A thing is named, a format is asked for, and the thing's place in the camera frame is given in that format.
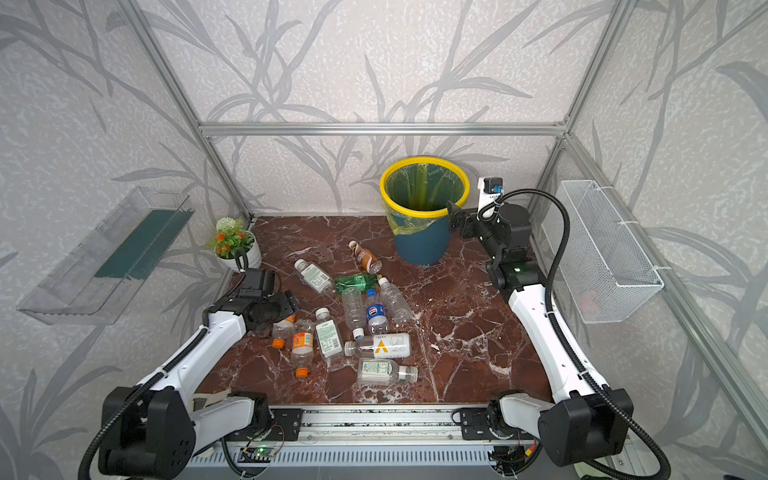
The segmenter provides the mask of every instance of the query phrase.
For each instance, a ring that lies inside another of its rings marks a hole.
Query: blue bottle label
[[[373,317],[376,316],[384,316],[384,306],[380,303],[374,304],[368,307],[368,311],[366,312],[366,315],[368,316],[368,320],[371,320]]]

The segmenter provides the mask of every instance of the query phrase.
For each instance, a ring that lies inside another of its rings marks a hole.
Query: wallpaper
[[[563,154],[546,190],[554,193],[561,180],[582,179],[574,161]],[[533,220],[537,258],[547,267],[554,257],[549,242],[558,245],[560,240],[548,241],[540,228],[548,208],[539,204]],[[661,295],[623,322],[589,325],[581,321],[560,275],[554,297],[590,362],[612,388],[629,393],[632,416],[664,450],[672,464],[672,479],[721,480],[725,474],[746,480],[768,478],[768,457]],[[636,473],[655,473],[655,457],[634,433],[631,437],[641,458]]]
[[[614,0],[141,0],[203,121],[560,121]]]
[[[768,395],[768,2],[635,10],[577,134]]]
[[[0,2],[0,472],[75,478],[104,397],[157,368],[223,270],[204,246],[233,202],[110,2]],[[16,310],[136,186],[194,215],[112,326]]]
[[[350,135],[215,141],[249,208],[272,215],[380,214],[379,179],[389,165],[408,157],[408,142],[419,154],[445,158],[467,173],[472,188],[467,205],[476,205],[480,176],[503,177],[507,189],[536,185],[554,138]]]

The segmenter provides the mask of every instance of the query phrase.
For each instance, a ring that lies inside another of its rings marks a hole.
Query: red marble table
[[[485,403],[494,393],[522,389],[551,401],[551,391],[528,334],[491,285],[487,258],[477,240],[452,235],[442,260],[413,266],[395,253],[385,217],[268,217],[253,233],[263,268],[280,273],[282,290],[299,300],[300,316],[321,306],[339,321],[342,340],[352,339],[337,296],[304,285],[293,263],[313,261],[331,276],[358,272],[347,243],[358,240],[384,263],[381,274],[400,287],[418,319],[406,329],[412,355],[401,365],[419,367],[419,381],[395,386],[356,383],[356,357],[326,363],[317,350],[305,379],[294,376],[290,345],[270,346],[269,332],[249,333],[218,362],[198,392],[264,392],[270,404],[287,403]]]

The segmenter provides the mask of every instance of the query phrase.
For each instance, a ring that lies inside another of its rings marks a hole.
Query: blue trash can
[[[411,157],[386,169],[379,182],[395,250],[408,263],[430,265],[448,248],[448,202],[462,206],[469,179],[449,161]]]

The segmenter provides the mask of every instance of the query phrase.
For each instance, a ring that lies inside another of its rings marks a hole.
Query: white mesh basket
[[[571,217],[559,271],[584,323],[620,322],[664,288],[637,239],[595,182],[564,180],[557,198]],[[556,252],[563,221],[555,205],[541,227]]]

